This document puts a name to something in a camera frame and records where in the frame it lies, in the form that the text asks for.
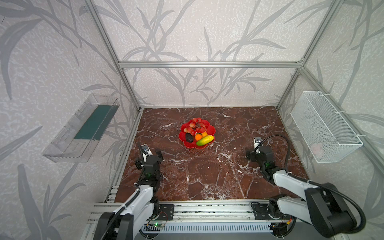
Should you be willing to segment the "dark avocado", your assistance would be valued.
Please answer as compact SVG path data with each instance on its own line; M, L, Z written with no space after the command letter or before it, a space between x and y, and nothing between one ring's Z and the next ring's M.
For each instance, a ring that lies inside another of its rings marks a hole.
M190 133L186 133L185 139L188 143L193 143L195 140L195 137L191 135Z

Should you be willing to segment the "small orange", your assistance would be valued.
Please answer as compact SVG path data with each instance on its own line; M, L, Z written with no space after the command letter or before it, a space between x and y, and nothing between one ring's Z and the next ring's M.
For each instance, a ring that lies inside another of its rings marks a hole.
M199 140L201 140L203 137L202 137L202 135L200 134L200 133L198 133L198 134L195 134L195 140L196 141L199 141Z

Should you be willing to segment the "red grape bunch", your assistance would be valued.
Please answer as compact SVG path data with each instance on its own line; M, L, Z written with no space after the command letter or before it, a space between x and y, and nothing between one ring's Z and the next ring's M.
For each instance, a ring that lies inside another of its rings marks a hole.
M210 123L201 118L193 118L188 123L183 124L181 127L181 131L184 133L190 133L195 136L195 134L202 134L204 132L208 133L208 127Z

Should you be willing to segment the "yellow green mango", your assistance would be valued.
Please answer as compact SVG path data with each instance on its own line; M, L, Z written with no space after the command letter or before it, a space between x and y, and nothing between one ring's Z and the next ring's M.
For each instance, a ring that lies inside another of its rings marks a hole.
M212 142L213 140L215 139L214 136L212 135L207 135L206 137L200 139L199 141L196 142L196 145L201 147L201 146L205 146L207 144L209 144L210 142Z

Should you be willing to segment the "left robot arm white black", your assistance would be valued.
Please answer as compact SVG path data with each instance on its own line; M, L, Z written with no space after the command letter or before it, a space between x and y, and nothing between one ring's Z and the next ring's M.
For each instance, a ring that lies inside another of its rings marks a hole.
M98 221L95 240L133 240L144 223L159 215L160 204L155 196L160 187L161 151L152 153L148 145L139 146L140 157L135 161L141 170L136 190L119 208L103 213Z

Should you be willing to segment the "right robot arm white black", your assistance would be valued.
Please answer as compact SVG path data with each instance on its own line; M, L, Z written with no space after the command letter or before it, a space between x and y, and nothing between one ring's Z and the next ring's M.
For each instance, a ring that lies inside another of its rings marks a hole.
M301 220L312 225L325 238L355 234L365 228L367 220L363 210L333 184L318 184L295 176L287 168L279 168L268 146L259 145L246 151L246 158L259 165L267 182L296 195L295 198L277 195L271 197L268 204L252 202L256 219L290 217L292 222Z

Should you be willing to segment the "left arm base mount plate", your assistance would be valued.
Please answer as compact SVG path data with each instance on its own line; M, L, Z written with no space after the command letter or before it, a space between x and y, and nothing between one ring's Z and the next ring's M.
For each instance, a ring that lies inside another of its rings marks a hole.
M175 212L174 204L160 204L157 211L158 215L155 220L157 221L172 221Z

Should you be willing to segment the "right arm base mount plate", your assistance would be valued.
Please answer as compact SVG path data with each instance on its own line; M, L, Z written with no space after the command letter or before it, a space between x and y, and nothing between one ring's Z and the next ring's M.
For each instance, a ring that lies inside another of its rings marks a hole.
M292 217L281 213L277 203L259 203L252 202L251 208L253 209L256 220L270 220L270 221L288 221Z

